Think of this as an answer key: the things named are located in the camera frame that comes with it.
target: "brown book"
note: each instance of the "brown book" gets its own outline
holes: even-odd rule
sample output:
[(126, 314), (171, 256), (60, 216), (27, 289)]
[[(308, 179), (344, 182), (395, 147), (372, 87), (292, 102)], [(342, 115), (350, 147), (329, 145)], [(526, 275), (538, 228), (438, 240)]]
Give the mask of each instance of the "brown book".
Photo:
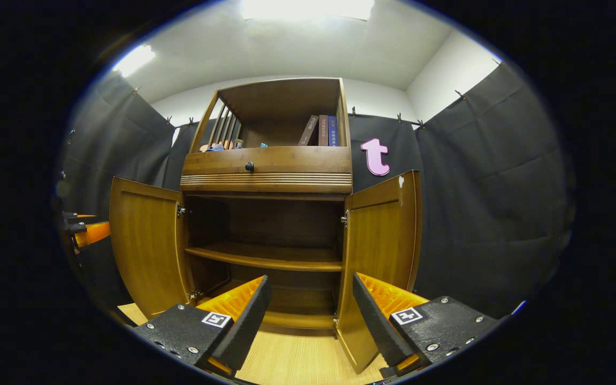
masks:
[(315, 134), (316, 124), (318, 124), (318, 116), (311, 115), (310, 119), (308, 119), (308, 124), (306, 124), (306, 129), (303, 130), (303, 136), (301, 136), (301, 140), (298, 141), (299, 146), (308, 146), (311, 139), (313, 139), (313, 134)]
[(318, 146), (327, 146), (329, 144), (329, 138), (327, 136), (327, 115), (320, 115), (320, 122), (318, 122)]

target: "drawer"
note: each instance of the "drawer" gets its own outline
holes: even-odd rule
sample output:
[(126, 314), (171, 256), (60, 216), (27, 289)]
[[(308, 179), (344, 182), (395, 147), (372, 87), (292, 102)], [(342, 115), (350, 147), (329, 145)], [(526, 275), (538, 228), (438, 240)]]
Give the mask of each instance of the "drawer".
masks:
[[(253, 171), (247, 171), (253, 163)], [(350, 194), (350, 147), (257, 147), (190, 153), (182, 191)]]

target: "blue book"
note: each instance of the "blue book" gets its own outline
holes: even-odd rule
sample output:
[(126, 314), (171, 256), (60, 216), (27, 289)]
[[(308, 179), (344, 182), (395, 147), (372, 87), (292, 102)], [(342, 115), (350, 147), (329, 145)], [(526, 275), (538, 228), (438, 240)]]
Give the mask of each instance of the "blue book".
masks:
[(328, 129), (328, 146), (339, 145), (339, 132), (337, 132), (337, 117), (327, 117), (327, 129)]

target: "white wall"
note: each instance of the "white wall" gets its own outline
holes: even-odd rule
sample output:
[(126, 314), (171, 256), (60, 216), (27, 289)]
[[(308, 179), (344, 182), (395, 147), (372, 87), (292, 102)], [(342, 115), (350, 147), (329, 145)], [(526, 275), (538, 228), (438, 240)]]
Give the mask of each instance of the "white wall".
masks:
[(477, 42), (453, 31), (406, 90), (416, 119), (431, 119), (459, 98), (455, 90), (464, 94), (486, 78), (498, 66), (492, 58), (501, 62)]
[[(232, 87), (254, 81), (286, 78), (315, 78), (315, 76), (257, 76), (256, 78), (221, 81), (162, 98), (158, 102), (151, 103), (151, 106), (164, 117), (172, 116), (171, 124), (179, 126), (187, 124), (190, 117), (193, 117), (195, 122), (201, 120), (201, 116), (208, 108), (208, 103), (211, 102), (213, 92), (218, 88)], [(408, 94), (403, 90), (367, 83), (366, 81), (344, 79), (344, 92), (347, 97), (346, 104), (349, 107), (349, 112), (355, 106), (356, 114), (395, 118), (396, 114), (401, 113), (401, 119), (416, 120), (415, 110), (410, 103), (410, 99), (408, 99)], [(213, 117), (220, 112), (221, 107), (222, 103), (218, 103), (213, 110)]]

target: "wooden shelf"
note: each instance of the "wooden shelf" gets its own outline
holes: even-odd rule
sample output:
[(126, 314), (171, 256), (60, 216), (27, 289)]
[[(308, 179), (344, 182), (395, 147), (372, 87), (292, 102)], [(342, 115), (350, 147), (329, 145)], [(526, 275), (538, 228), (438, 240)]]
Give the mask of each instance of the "wooden shelf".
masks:
[(323, 272), (342, 270), (342, 260), (333, 249), (225, 242), (208, 244), (204, 247), (188, 247), (185, 252), (226, 263), (278, 270)]
[[(201, 305), (223, 292), (232, 290), (245, 283), (231, 280), (207, 297), (201, 299)], [(291, 328), (331, 329), (336, 306), (332, 292), (324, 290), (294, 290), (271, 287), (272, 299), (267, 307), (263, 323)]]

